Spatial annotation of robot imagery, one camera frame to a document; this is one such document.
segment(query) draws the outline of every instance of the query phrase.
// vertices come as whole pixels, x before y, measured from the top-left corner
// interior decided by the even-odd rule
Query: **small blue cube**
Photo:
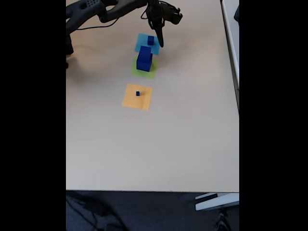
[[[148,45],[154,45],[154,36],[148,36]]]

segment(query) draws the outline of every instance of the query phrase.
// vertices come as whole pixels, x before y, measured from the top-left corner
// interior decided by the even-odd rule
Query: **blue cube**
[[[138,59],[142,62],[148,63],[151,59],[151,47],[141,46]]]
[[[154,45],[154,36],[148,37],[148,45]]]
[[[141,46],[140,52],[137,58],[137,69],[141,71],[149,72],[152,64],[151,48]]]

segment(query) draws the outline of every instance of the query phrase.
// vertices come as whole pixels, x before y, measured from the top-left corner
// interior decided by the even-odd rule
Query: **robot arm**
[[[165,20],[178,24],[183,17],[180,9],[159,0],[80,0],[66,7],[66,36],[77,30],[88,19],[97,15],[102,23],[115,20],[148,4],[146,14],[151,29],[156,31],[161,47],[164,46],[162,27]]]

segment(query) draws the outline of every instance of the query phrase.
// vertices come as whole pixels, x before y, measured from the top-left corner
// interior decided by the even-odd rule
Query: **stacked blue cubes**
[[[152,64],[152,57],[151,47],[141,46],[137,58],[137,69],[149,72]]]

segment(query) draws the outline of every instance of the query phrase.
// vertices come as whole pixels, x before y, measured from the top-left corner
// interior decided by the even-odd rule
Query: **colored paper square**
[[[130,75],[139,76],[143,78],[154,78],[156,74],[158,60],[152,59],[152,65],[151,65],[150,71],[148,72],[148,71],[142,71],[142,70],[137,69],[137,59],[138,59],[138,56],[135,56],[133,65],[131,66]]]
[[[148,45],[148,37],[149,36],[151,36],[151,35],[138,34],[135,52],[139,52],[140,47],[145,46],[145,47],[151,47],[151,53],[158,55],[159,47],[160,47],[159,42],[158,42],[158,38],[156,36],[154,37],[154,45]]]
[[[151,95],[152,88],[128,83],[122,106],[149,110]]]

